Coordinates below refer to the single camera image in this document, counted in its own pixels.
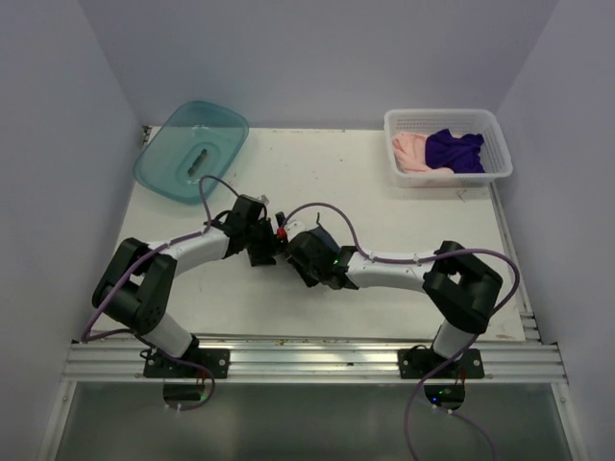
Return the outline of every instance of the teal plastic bin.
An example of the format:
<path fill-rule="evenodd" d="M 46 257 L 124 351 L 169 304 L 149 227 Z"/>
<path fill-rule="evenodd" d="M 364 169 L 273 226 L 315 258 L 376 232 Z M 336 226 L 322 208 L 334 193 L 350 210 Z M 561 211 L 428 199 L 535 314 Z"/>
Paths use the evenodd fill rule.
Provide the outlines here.
<path fill-rule="evenodd" d="M 193 101 L 179 107 L 136 160 L 139 183 L 160 195 L 198 204 L 199 179 L 222 178 L 248 136 L 248 122 L 212 103 Z M 205 181 L 208 197 L 216 181 Z"/>

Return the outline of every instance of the gray wall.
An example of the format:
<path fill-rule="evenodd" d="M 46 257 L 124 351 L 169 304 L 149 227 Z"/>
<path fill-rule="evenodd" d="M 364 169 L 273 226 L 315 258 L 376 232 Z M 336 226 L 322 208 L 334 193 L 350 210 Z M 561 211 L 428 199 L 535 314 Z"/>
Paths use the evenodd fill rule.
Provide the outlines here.
<path fill-rule="evenodd" d="M 139 128 L 73 0 L 0 2 L 0 447 L 34 458 Z"/>
<path fill-rule="evenodd" d="M 556 0 L 81 0 L 142 122 L 206 99 L 253 126 L 495 110 Z"/>
<path fill-rule="evenodd" d="M 615 3 L 561 0 L 498 111 L 504 209 L 595 459 L 613 459 Z"/>

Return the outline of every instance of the white table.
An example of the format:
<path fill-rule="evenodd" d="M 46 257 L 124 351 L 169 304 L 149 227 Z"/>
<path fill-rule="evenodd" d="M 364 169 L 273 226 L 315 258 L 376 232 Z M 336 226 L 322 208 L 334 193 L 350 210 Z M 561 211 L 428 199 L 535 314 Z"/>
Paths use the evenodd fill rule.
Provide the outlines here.
<path fill-rule="evenodd" d="M 271 214 L 306 202 L 329 202 L 351 218 L 363 247 L 414 253 L 443 240 L 503 251 L 487 188 L 402 189 L 389 177 L 381 131 L 252 129 L 225 179 L 239 193 L 265 194 Z M 209 203 L 215 214 L 234 197 L 218 186 Z M 352 240 L 332 211 L 311 208 L 301 219 L 321 224 L 340 245 Z M 119 235 L 162 240 L 200 229 L 201 206 L 185 206 L 136 183 Z M 484 260 L 504 276 L 506 265 Z M 496 315 L 480 340 L 524 341 L 518 297 Z M 431 339 L 442 316 L 424 294 L 369 288 L 306 288 L 286 265 L 251 268 L 246 254 L 216 261 L 174 282 L 167 310 L 192 332 L 271 336 Z M 103 316 L 97 330 L 118 328 Z"/>

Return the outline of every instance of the black mounting bracket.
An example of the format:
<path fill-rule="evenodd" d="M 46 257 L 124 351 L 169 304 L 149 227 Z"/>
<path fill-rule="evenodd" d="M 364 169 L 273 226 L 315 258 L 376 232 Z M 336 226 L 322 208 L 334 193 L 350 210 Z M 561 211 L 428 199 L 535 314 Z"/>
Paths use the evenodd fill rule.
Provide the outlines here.
<path fill-rule="evenodd" d="M 196 368 L 178 365 L 159 352 L 151 349 L 139 354 L 145 359 L 144 377 L 152 378 L 192 378 L 199 375 Z M 229 373 L 231 351 L 228 349 L 198 349 L 190 356 L 190 362 L 203 365 L 216 379 L 224 379 Z"/>
<path fill-rule="evenodd" d="M 414 347 L 412 349 L 399 349 L 397 351 L 397 365 L 400 369 L 401 379 L 421 379 L 446 359 L 432 349 Z M 484 368 L 478 349 L 466 351 L 461 358 L 448 365 L 433 378 L 457 379 L 483 379 Z"/>

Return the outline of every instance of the metal frame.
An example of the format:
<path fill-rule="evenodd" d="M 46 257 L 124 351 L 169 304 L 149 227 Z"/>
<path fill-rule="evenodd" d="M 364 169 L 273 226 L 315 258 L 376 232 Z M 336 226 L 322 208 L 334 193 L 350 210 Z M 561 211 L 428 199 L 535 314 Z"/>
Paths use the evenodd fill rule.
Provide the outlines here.
<path fill-rule="evenodd" d="M 143 127 L 147 143 L 152 127 Z M 517 256 L 504 217 L 497 188 L 489 186 L 505 253 L 517 264 Z M 570 401 L 567 378 L 557 346 L 540 342 L 526 287 L 521 280 L 518 295 L 526 342 L 478 342 L 485 379 L 473 382 L 549 383 L 566 438 L 576 461 L 589 455 L 583 444 Z M 402 339 L 298 338 L 263 336 L 199 335 L 202 348 L 231 350 L 227 379 L 220 383 L 339 383 L 339 384 L 414 384 L 415 379 L 400 379 L 397 350 L 409 349 L 431 340 L 408 342 Z M 38 454 L 39 461 L 53 460 L 78 382 L 157 382 L 142 376 L 144 347 L 130 336 L 116 336 L 89 345 L 71 346 L 62 375 L 58 397 Z"/>

